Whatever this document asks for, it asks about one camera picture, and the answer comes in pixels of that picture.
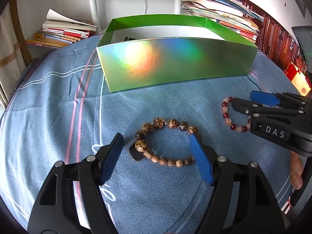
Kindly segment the person's right hand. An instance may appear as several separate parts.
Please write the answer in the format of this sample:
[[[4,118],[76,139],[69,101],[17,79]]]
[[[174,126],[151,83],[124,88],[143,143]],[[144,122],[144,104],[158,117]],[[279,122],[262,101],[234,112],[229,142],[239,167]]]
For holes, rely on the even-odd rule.
[[[299,155],[291,151],[290,157],[290,182],[295,190],[298,190],[303,185],[302,179],[303,165]]]

